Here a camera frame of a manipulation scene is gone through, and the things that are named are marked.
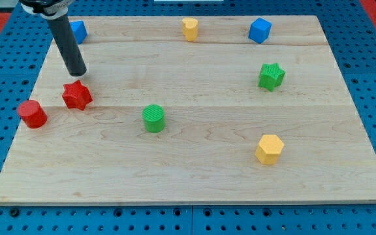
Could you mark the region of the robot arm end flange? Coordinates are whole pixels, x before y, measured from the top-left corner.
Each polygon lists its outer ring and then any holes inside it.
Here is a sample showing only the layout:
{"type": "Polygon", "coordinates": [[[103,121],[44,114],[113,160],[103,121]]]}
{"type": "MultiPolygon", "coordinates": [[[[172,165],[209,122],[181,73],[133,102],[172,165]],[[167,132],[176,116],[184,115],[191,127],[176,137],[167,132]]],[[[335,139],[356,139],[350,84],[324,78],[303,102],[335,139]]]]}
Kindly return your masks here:
{"type": "Polygon", "coordinates": [[[29,14],[53,16],[65,10],[75,0],[19,0],[22,8],[29,14]]]}

